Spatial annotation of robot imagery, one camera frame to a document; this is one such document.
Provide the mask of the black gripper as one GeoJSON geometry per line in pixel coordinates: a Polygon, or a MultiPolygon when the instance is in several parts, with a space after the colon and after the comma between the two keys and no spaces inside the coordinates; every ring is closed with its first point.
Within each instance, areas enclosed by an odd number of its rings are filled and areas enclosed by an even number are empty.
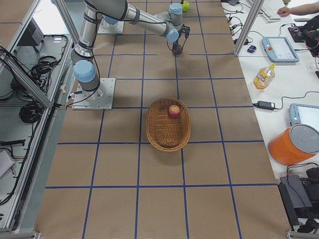
{"type": "Polygon", "coordinates": [[[173,54],[181,54],[182,53],[182,46],[179,44],[178,41],[173,43],[173,45],[172,45],[172,53],[173,54]]]}

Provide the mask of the person's hand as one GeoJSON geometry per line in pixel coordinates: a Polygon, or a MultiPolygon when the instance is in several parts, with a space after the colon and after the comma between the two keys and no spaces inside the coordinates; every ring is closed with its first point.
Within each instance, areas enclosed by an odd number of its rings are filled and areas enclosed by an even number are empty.
{"type": "Polygon", "coordinates": [[[286,6],[285,6],[285,7],[282,7],[282,8],[280,8],[280,9],[278,9],[277,14],[278,14],[278,16],[280,16],[280,17],[287,17],[288,15],[291,14],[291,9],[288,8],[288,7],[286,7],[286,6]]]}

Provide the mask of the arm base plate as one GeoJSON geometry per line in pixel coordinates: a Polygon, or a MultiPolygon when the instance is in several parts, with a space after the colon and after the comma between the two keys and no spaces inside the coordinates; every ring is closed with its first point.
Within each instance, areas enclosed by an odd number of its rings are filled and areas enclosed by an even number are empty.
{"type": "Polygon", "coordinates": [[[73,110],[111,110],[113,106],[113,98],[115,91],[115,78],[101,78],[100,86],[97,91],[92,93],[82,90],[78,83],[77,91],[81,93],[76,94],[73,99],[74,102],[71,107],[73,110]]]}
{"type": "Polygon", "coordinates": [[[118,21],[114,24],[111,24],[103,18],[98,29],[98,34],[119,35],[123,34],[123,30],[124,22],[118,21]]]}

